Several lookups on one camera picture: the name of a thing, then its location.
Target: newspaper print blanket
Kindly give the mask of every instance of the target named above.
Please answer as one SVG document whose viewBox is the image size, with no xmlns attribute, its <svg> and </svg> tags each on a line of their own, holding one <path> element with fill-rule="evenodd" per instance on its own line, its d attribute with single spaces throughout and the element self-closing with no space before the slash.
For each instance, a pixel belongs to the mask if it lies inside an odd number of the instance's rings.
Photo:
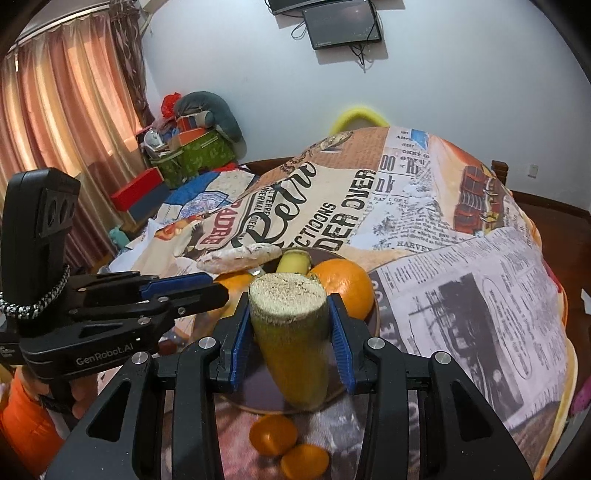
<svg viewBox="0 0 591 480">
<path fill-rule="evenodd" d="M 568 355 L 560 286 L 531 222 L 476 158 L 413 129 L 342 132 L 262 176 L 233 204 L 174 231 L 157 234 L 134 269 L 192 271 L 208 251 L 253 242 L 323 248 L 359 263 L 374 282 L 381 336 L 416 355 L 451 353 L 541 476 L 564 424 L 560 405 L 570 402 L 565 385 L 576 360 Z M 414 392 L 409 399 L 410 478 L 417 478 Z M 331 453 L 325 478 L 354 477 L 366 409 L 367 398 L 343 395 L 293 416 L 301 440 Z M 217 399 L 227 479 L 282 478 L 278 462 L 249 445 L 256 418 Z"/>
</svg>

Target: wooden floor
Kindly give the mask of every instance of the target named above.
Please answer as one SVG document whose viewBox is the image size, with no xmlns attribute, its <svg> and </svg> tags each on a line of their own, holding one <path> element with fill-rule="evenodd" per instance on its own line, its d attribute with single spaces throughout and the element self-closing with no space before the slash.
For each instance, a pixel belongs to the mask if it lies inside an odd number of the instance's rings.
<svg viewBox="0 0 591 480">
<path fill-rule="evenodd" d="M 542 237 L 544 259 L 569 298 L 566 333 L 579 359 L 577 389 L 591 375 L 591 315 L 586 315 L 581 289 L 591 294 L 591 223 L 581 217 L 544 207 L 519 206 Z"/>
</svg>

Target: wall-mounted monitor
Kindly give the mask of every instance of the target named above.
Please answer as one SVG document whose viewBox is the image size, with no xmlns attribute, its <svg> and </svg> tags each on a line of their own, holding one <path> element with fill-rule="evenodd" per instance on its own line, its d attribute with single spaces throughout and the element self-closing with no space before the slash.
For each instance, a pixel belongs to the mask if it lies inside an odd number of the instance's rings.
<svg viewBox="0 0 591 480">
<path fill-rule="evenodd" d="M 302 10 L 315 50 L 382 40 L 369 0 L 343 0 Z"/>
<path fill-rule="evenodd" d="M 317 4 L 318 2 L 319 0 L 268 0 L 273 15 L 288 12 L 289 10 L 302 9 L 302 7 Z"/>
</svg>

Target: sugarcane piece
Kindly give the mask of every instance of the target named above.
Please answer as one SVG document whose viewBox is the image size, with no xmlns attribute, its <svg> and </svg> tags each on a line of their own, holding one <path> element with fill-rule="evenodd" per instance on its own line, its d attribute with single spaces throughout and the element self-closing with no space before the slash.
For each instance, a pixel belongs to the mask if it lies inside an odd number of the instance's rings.
<svg viewBox="0 0 591 480">
<path fill-rule="evenodd" d="M 297 273 L 269 273 L 251 283 L 248 296 L 252 327 L 277 387 L 295 408 L 317 409 L 329 382 L 324 288 Z"/>
<path fill-rule="evenodd" d="M 312 266 L 312 257 L 305 250 L 288 250 L 283 254 L 279 265 L 277 265 L 277 273 L 299 273 L 306 275 Z"/>
</svg>

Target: gray stuffed toy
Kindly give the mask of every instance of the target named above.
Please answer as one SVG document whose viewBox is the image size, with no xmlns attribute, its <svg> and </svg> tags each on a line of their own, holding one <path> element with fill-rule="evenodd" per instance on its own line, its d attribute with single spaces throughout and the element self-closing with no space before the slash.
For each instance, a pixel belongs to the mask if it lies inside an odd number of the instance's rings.
<svg viewBox="0 0 591 480">
<path fill-rule="evenodd" d="M 225 100 L 211 92 L 193 92 L 181 97 L 174 104 L 177 117 L 185 115 L 197 116 L 200 127 L 209 128 L 215 125 L 216 130 L 232 143 L 242 139 L 242 132 Z"/>
</svg>

